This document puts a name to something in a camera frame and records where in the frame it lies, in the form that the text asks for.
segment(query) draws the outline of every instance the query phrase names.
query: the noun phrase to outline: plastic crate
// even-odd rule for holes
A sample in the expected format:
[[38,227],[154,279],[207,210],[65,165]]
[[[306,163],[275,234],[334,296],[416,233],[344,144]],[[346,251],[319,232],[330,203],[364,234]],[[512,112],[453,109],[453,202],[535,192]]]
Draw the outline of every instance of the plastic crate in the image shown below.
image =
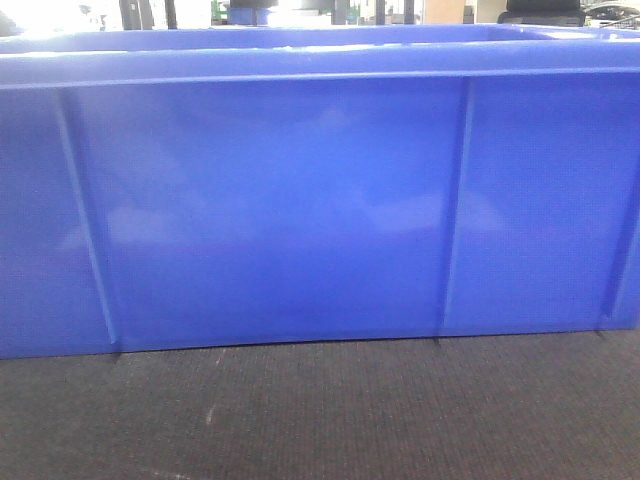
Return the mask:
[[0,52],[2,357],[638,320],[633,32],[152,31]]

